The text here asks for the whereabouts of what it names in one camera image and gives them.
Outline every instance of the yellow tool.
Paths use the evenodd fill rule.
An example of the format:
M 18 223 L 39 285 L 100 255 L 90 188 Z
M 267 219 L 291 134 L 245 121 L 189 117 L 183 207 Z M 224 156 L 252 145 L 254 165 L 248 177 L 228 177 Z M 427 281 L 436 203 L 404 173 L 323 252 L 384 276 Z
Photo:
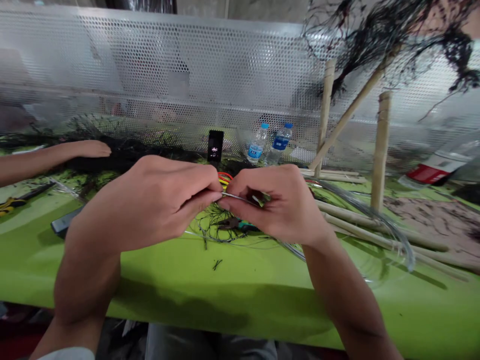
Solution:
M 5 215 L 11 213 L 15 208 L 19 208 L 19 207 L 22 207 L 23 205 L 26 205 L 28 200 L 36 197 L 37 195 L 40 195 L 41 193 L 43 193 L 45 191 L 47 191 L 53 185 L 55 185 L 55 183 L 51 182 L 47 185 L 37 187 L 35 190 L 32 190 L 32 191 L 30 191 L 29 193 L 27 193 L 23 196 L 9 197 L 4 203 L 0 204 L 0 218 L 2 216 L 5 216 Z

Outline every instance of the forearm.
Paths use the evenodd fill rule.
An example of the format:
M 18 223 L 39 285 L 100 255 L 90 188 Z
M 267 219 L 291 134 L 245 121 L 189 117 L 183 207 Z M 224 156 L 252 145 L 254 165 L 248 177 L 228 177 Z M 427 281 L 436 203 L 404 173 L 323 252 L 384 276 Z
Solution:
M 120 254 L 66 247 L 55 281 L 55 315 L 31 359 L 56 350 L 97 351 L 105 315 L 120 280 Z
M 373 355 L 401 358 L 389 339 L 374 294 L 335 233 L 331 231 L 314 246 L 304 245 L 303 252 L 313 287 L 349 355 L 368 354 L 368 347 L 374 345 L 379 353 Z
M 0 156 L 0 187 L 33 178 L 77 154 L 69 143 L 59 144 L 33 152 Z

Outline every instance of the brown mat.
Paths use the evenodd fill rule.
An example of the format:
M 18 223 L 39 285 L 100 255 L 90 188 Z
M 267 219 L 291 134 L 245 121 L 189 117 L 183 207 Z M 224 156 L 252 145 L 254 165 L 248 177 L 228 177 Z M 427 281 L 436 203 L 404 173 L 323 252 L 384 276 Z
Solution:
M 384 205 L 405 225 L 446 244 L 456 259 L 480 263 L 480 214 L 458 201 L 413 198 L 384 199 Z

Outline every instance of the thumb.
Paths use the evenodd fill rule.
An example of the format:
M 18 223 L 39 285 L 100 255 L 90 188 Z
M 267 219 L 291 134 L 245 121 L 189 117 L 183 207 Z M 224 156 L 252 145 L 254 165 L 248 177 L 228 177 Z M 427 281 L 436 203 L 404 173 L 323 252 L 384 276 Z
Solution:
M 265 224 L 268 222 L 268 214 L 266 214 L 265 210 L 250 205 L 245 201 L 233 197 L 224 197 L 218 201 L 218 205 L 222 209 L 231 212 L 237 218 L 248 221 L 259 229 L 265 227 Z
M 190 223 L 199 213 L 221 197 L 222 193 L 218 191 L 201 191 L 185 202 L 181 209 L 177 211 L 177 215 L 184 220 L 188 220 L 188 223 Z

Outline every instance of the blue bottle label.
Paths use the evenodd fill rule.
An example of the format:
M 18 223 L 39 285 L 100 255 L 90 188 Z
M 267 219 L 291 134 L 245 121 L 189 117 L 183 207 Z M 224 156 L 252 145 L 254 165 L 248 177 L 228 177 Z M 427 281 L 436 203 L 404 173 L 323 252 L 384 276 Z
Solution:
M 275 140 L 273 141 L 272 148 L 280 151 L 285 150 L 289 144 L 289 140 L 290 139 L 288 137 L 276 136 Z
M 260 156 L 262 155 L 263 149 L 259 149 L 256 146 L 250 146 L 250 149 L 248 149 L 248 156 L 253 158 L 253 159 L 259 159 Z

